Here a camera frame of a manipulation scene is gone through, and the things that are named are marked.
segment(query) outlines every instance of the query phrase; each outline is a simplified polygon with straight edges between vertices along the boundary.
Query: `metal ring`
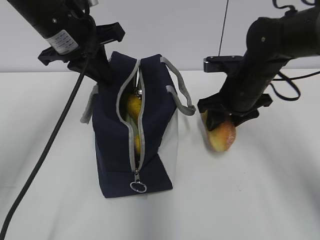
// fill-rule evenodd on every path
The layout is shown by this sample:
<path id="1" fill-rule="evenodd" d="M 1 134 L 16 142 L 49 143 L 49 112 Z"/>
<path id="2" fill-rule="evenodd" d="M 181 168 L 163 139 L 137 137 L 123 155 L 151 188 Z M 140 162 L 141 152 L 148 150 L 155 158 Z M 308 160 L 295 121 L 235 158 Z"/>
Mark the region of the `metal ring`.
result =
<path id="1" fill-rule="evenodd" d="M 141 185 L 141 186 L 143 186 L 144 187 L 144 190 L 139 190 L 139 189 L 136 189 L 135 187 L 134 187 L 134 184 L 139 184 L 139 185 Z M 147 191 L 147 186 L 145 185 L 145 184 L 143 184 L 142 182 L 140 182 L 140 181 L 133 181 L 132 183 L 130 183 L 130 188 L 133 190 L 133 191 L 135 191 L 135 192 L 137 192 L 137 193 L 140 193 L 140 194 L 144 194 L 146 191 Z"/>

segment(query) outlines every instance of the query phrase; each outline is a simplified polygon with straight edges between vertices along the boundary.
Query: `navy blue bag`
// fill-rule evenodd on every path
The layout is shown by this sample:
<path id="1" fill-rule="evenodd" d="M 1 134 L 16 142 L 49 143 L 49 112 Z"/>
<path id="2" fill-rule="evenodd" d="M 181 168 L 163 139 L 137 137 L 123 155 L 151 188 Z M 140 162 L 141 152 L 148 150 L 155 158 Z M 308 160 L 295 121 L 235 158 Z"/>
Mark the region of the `navy blue bag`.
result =
<path id="1" fill-rule="evenodd" d="M 176 110 L 188 116 L 196 111 L 182 76 L 159 54 L 137 60 L 114 52 L 109 65 L 113 84 L 95 87 L 89 100 L 92 105 L 81 120 L 88 123 L 92 113 L 101 191 L 106 198 L 116 198 L 171 190 L 170 175 L 175 174 L 178 148 Z M 181 104 L 167 67 L 177 75 L 187 106 Z M 135 91 L 137 80 L 142 101 L 137 124 L 140 155 L 135 153 L 134 129 L 125 119 L 122 107 L 123 97 Z M 166 163 L 159 155 L 162 144 L 166 145 L 162 154 Z"/>

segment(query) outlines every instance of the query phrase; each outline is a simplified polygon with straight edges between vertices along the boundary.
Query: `label sticker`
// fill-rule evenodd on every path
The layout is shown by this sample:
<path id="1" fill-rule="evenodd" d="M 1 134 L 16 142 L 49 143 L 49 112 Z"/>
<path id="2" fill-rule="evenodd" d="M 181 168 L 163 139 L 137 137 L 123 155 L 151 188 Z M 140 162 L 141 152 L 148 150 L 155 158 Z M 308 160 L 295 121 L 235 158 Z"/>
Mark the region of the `label sticker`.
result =
<path id="1" fill-rule="evenodd" d="M 71 53 L 79 47 L 78 43 L 66 30 L 61 30 L 56 35 L 47 38 L 46 40 L 60 55 Z"/>

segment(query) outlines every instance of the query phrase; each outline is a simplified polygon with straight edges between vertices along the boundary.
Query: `black clamp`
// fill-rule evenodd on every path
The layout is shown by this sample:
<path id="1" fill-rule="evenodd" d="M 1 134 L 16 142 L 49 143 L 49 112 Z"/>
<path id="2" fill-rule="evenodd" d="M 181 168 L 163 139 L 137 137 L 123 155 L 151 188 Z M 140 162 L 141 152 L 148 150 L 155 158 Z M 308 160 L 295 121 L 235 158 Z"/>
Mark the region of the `black clamp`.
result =
<path id="1" fill-rule="evenodd" d="M 204 59 L 204 71 L 206 73 L 224 72 L 228 76 L 235 73 L 242 56 L 209 56 Z M 229 114 L 234 125 L 237 127 L 251 119 L 256 119 L 259 116 L 258 108 L 269 107 L 273 102 L 269 94 L 262 94 L 255 105 L 247 112 L 233 111 L 228 103 L 225 102 L 223 92 L 218 92 L 212 96 L 200 99 L 197 106 L 200 113 L 207 111 L 206 126 L 209 131 L 214 130 L 226 119 L 225 114 Z"/>
<path id="2" fill-rule="evenodd" d="M 112 72 L 104 45 L 115 41 L 121 42 L 125 34 L 118 22 L 96 27 L 96 51 L 87 68 L 86 76 L 98 83 L 110 83 Z M 42 51 L 38 59 L 46 66 L 54 61 L 69 62 L 68 69 L 81 73 L 85 64 L 86 51 L 86 44 L 80 45 L 78 49 L 66 55 L 60 55 L 53 47 L 49 47 Z"/>

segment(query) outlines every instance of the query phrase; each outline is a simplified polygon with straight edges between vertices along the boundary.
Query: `black cable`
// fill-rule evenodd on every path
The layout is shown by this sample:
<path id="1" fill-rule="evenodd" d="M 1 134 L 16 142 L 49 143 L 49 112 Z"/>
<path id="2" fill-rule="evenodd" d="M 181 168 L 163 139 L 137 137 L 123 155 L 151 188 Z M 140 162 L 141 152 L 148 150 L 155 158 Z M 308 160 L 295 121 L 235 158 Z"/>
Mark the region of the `black cable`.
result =
<path id="1" fill-rule="evenodd" d="M 286 8 L 290 8 L 290 11 L 296 11 L 295 6 L 293 6 L 293 5 L 278 6 L 277 0 L 272 0 L 272 3 L 273 3 L 273 6 L 274 6 L 276 9 L 286 9 Z"/>
<path id="2" fill-rule="evenodd" d="M 298 96 L 296 96 L 296 97 L 286 97 L 286 96 L 283 96 L 283 95 L 281 95 L 281 94 L 276 90 L 275 86 L 274 86 L 272 83 L 270 83 L 270 86 L 272 87 L 275 95 L 276 95 L 278 98 L 280 98 L 280 99 L 282 99 L 282 100 L 285 100 L 285 101 L 291 101 L 291 102 L 297 101 L 297 100 L 301 97 L 301 92 L 300 92 L 299 88 L 297 87 L 297 85 L 295 85 L 295 84 L 292 82 L 292 80 L 291 80 L 289 77 L 287 77 L 286 75 L 284 75 L 282 72 L 278 72 L 278 75 L 279 75 L 284 81 L 286 81 L 286 82 L 295 90 L 295 92 L 298 94 Z"/>
<path id="3" fill-rule="evenodd" d="M 304 4 L 306 4 L 308 6 L 315 6 L 316 5 L 316 0 L 314 1 L 314 3 L 308 2 L 307 0 L 301 0 L 301 2 L 303 2 Z"/>
<path id="4" fill-rule="evenodd" d="M 308 74 L 308 75 L 292 77 L 292 78 L 289 78 L 289 80 L 292 81 L 292 80 L 298 80 L 298 79 L 306 79 L 306 78 L 310 78 L 312 76 L 319 75 L 319 74 L 320 74 L 320 71 L 316 71 L 316 72 Z M 273 81 L 285 81 L 285 79 L 283 79 L 283 78 L 275 78 L 275 79 L 273 79 Z"/>
<path id="5" fill-rule="evenodd" d="M 228 6 L 229 6 L 229 0 L 226 1 L 226 7 L 225 7 L 225 13 L 224 13 L 224 20 L 223 20 L 223 26 L 222 26 L 222 33 L 221 33 L 221 40 L 220 40 L 220 47 L 219 47 L 219 54 L 218 54 L 218 56 L 220 56 L 221 47 L 222 47 L 222 42 L 223 42 L 223 40 L 224 40 L 226 20 L 227 20 L 227 13 L 228 13 Z"/>
<path id="6" fill-rule="evenodd" d="M 86 73 L 86 70 L 88 68 L 88 65 L 90 63 L 90 60 L 91 60 L 91 54 L 89 54 L 86 58 L 86 61 L 85 61 L 85 64 L 84 64 L 84 67 L 83 67 L 83 70 L 78 78 L 78 80 L 76 81 L 76 84 L 73 88 L 73 91 L 68 99 L 68 102 L 66 103 L 65 105 L 65 108 L 58 120 L 58 122 L 56 123 L 55 127 L 54 127 L 54 130 L 49 138 L 49 141 L 47 142 L 38 162 L 36 163 L 32 173 L 30 174 L 29 178 L 27 179 L 27 181 L 25 182 L 21 192 L 19 193 L 18 197 L 16 198 L 16 200 L 14 201 L 12 207 L 10 208 L 8 214 L 6 215 L 5 217 L 5 220 L 4 220 L 4 223 L 3 223 L 3 226 L 2 226 L 2 229 L 1 229 L 1 232 L 0 232 L 0 240 L 4 240 L 5 237 L 6 237 L 6 233 L 7 233 L 7 230 L 8 230 L 8 227 L 9 227 L 9 224 L 10 224 L 10 221 L 16 211 L 16 209 L 18 208 L 19 204 L 21 203 L 23 197 L 25 196 L 25 194 L 27 193 L 30 185 L 32 184 L 33 180 L 35 179 L 39 169 L 41 168 L 41 165 L 44 163 L 45 159 L 46 159 L 46 156 L 48 155 L 48 152 L 52 146 L 52 144 L 54 143 L 54 140 L 70 110 L 70 107 L 77 95 L 77 92 L 80 88 L 80 85 L 85 77 L 85 73 Z"/>

